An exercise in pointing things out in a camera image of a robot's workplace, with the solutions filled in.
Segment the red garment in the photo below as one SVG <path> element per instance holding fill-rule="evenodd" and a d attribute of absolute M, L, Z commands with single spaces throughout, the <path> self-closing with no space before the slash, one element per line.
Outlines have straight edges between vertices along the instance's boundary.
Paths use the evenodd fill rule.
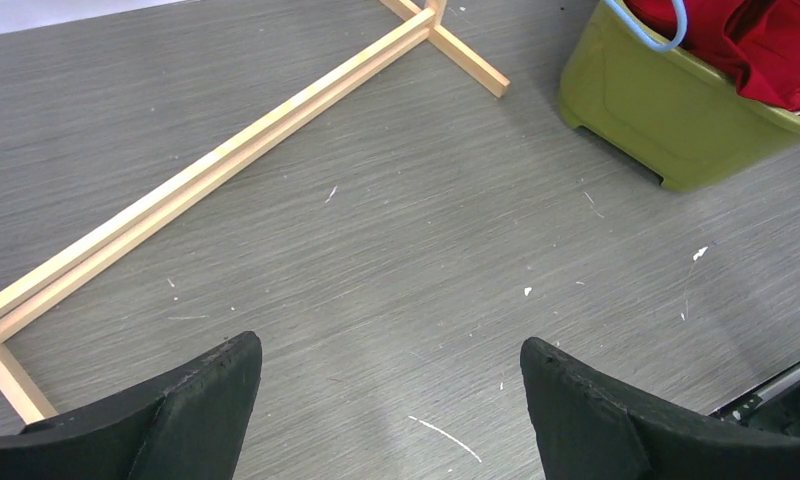
<path fill-rule="evenodd" d="M 800 0 L 684 3 L 681 47 L 745 98 L 800 114 Z"/>

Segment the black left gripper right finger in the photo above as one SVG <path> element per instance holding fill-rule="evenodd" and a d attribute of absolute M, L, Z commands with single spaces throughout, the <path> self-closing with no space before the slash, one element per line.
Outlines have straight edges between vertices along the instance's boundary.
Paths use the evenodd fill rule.
<path fill-rule="evenodd" d="M 520 367 L 548 479 L 800 479 L 798 437 L 691 411 L 537 337 Z"/>

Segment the blue wire hanger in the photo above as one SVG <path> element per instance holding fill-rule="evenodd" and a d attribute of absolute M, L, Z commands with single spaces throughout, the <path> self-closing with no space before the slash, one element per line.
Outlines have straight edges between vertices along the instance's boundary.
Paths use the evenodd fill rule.
<path fill-rule="evenodd" d="M 659 41 L 659 34 L 642 22 L 622 1 L 604 0 L 603 4 L 638 41 L 654 52 L 668 53 L 674 50 L 682 45 L 688 33 L 689 17 L 682 0 L 670 1 L 675 20 L 674 35 L 664 41 Z"/>

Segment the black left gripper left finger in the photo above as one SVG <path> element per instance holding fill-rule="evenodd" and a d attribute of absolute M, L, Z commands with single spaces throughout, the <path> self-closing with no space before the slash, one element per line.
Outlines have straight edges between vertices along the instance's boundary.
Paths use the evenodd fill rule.
<path fill-rule="evenodd" d="M 0 479 L 231 479 L 261 380 L 244 331 L 83 407 L 0 436 Z"/>

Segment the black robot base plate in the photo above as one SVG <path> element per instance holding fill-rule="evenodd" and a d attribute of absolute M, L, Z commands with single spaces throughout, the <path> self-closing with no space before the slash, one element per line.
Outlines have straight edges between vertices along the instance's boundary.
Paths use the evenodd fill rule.
<path fill-rule="evenodd" d="M 800 361 L 715 409 L 710 416 L 800 438 Z"/>

